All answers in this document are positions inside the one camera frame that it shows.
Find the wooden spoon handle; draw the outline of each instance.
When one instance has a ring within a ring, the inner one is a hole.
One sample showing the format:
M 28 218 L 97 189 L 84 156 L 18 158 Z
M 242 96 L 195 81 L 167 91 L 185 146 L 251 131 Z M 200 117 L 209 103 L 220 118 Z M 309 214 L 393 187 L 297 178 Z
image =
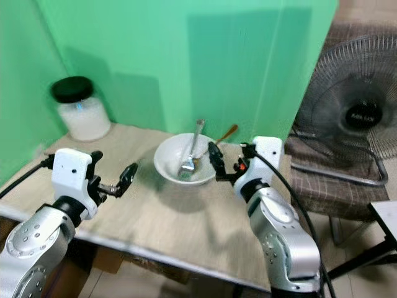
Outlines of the wooden spoon handle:
M 220 142 L 222 142 L 224 139 L 228 138 L 232 133 L 234 133 L 236 130 L 238 129 L 238 125 L 237 124 L 233 124 L 232 127 L 230 127 L 230 129 L 224 134 L 223 137 L 221 137 L 220 139 L 216 140 L 215 144 L 219 144 Z M 208 148 L 202 153 L 200 154 L 197 158 L 194 158 L 195 160 L 199 160 L 201 157 L 203 157 L 204 154 L 206 154 L 208 151 Z
M 230 129 L 228 130 L 228 132 L 225 133 L 225 135 L 223 137 L 221 137 L 220 139 L 218 139 L 215 144 L 219 144 L 220 142 L 222 142 L 224 139 L 228 138 L 232 133 L 234 133 L 236 130 L 238 129 L 238 125 L 237 124 L 233 124 L 232 127 L 230 127 Z

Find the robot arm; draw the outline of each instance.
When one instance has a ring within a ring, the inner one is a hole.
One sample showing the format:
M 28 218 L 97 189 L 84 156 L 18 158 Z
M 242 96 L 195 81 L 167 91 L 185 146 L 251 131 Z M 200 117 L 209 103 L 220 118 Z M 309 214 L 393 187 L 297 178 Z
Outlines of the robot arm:
M 255 150 L 279 167 L 282 141 L 256 137 Z M 217 181 L 230 181 L 247 203 L 251 229 L 261 243 L 273 297 L 319 297 L 320 255 L 314 240 L 302 229 L 298 214 L 270 187 L 273 172 L 257 157 L 240 157 L 235 174 L 226 174 L 222 153 L 209 144 Z
M 131 185 L 137 164 L 125 169 L 116 186 L 100 184 L 94 168 L 102 155 L 72 149 L 56 152 L 49 167 L 55 203 L 42 205 L 9 234 L 0 254 L 0 298 L 40 297 L 47 276 L 65 256 L 75 228 L 95 216 L 106 194 L 120 197 Z

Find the black cable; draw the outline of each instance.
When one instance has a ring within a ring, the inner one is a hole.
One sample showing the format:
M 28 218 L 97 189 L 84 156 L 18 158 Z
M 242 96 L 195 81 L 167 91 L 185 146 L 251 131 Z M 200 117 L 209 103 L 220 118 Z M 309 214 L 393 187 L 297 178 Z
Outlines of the black cable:
M 285 178 L 280 174 L 280 172 L 276 168 L 274 168 L 274 166 L 267 159 L 265 159 L 262 155 L 260 155 L 257 151 L 254 151 L 254 155 L 256 157 L 258 157 L 261 161 L 263 161 L 274 172 L 274 174 L 279 178 L 279 180 L 281 180 L 281 182 L 284 184 L 284 186 L 288 189 L 293 200 L 297 203 L 298 208 L 302 212 L 303 217 L 305 218 L 305 220 L 309 226 L 311 236 L 313 237 L 313 240 L 316 243 L 318 251 L 320 253 L 320 267 L 321 267 L 321 271 L 323 272 L 323 276 L 326 280 L 326 283 L 328 285 L 329 293 L 332 298 L 336 298 L 334 287 L 332 285 L 331 279 L 329 278 L 328 272 L 327 272 L 327 270 L 324 266 L 324 263 L 323 263 L 323 257 L 321 256 L 316 230 L 314 229 L 313 223 L 312 223 L 306 209 L 303 207 L 302 203 L 300 202 L 297 194 L 295 194 L 295 191 L 292 189 L 291 185 L 289 185 L 287 180 L 285 180 Z
M 3 190 L 2 192 L 0 192 L 0 199 L 2 199 L 2 197 L 4 197 L 6 194 L 8 194 L 10 191 L 12 191 L 19 183 L 21 183 L 23 180 L 25 180 L 26 178 L 28 178 L 31 174 L 33 174 L 34 172 L 36 172 L 38 169 L 40 169 L 42 167 L 41 164 L 38 164 L 37 166 L 35 166 L 34 168 L 30 169 L 28 172 L 26 172 L 25 174 L 23 174 L 21 177 L 19 177 L 18 179 L 16 179 L 13 183 L 11 183 L 10 185 L 8 185 L 8 187 L 5 188 L 5 190 Z
M 28 172 L 23 174 L 21 177 L 16 179 L 13 183 L 8 185 L 2 192 L 0 192 L 0 199 L 2 199 L 6 194 L 8 194 L 10 191 L 12 191 L 18 184 L 20 184 L 23 180 L 28 178 L 31 174 L 36 172 L 40 168 L 49 168 L 52 169 L 52 166 L 54 164 L 54 154 L 50 154 L 48 158 L 40 162 L 37 166 L 34 166 L 32 169 L 30 169 Z

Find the white bowl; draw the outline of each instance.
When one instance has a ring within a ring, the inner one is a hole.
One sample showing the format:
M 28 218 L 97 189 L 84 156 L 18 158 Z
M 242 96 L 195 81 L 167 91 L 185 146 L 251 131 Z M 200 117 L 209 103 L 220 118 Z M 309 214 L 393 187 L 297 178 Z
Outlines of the white bowl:
M 178 179 L 178 170 L 182 162 L 189 156 L 190 146 L 193 142 L 192 133 L 182 133 L 163 141 L 154 154 L 154 166 L 157 172 L 164 178 L 186 185 L 200 185 L 215 177 L 208 152 L 200 159 L 190 181 Z M 206 135 L 199 135 L 195 147 L 194 156 L 201 155 L 213 140 Z

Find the green backdrop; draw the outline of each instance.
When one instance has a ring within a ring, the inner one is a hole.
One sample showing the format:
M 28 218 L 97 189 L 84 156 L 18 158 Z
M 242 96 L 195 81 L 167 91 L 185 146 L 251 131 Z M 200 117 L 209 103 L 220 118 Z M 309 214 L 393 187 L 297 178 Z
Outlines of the green backdrop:
M 1 55 L 9 60 L 1 65 L 7 77 L 2 84 L 9 89 L 1 90 L 1 113 L 9 114 L 1 120 L 7 141 L 0 160 L 3 180 L 37 145 L 65 132 L 47 88 L 66 74 L 91 78 L 114 122 L 179 133 L 193 131 L 195 119 L 203 118 L 204 132 L 213 138 L 233 123 L 240 126 L 233 142 L 255 135 L 285 138 L 337 4 L 0 2 L 6 25 L 1 38 L 7 39 Z M 23 120 L 15 118 L 15 106 Z
M 0 0 L 0 185 L 66 132 L 48 96 L 66 71 L 36 6 Z

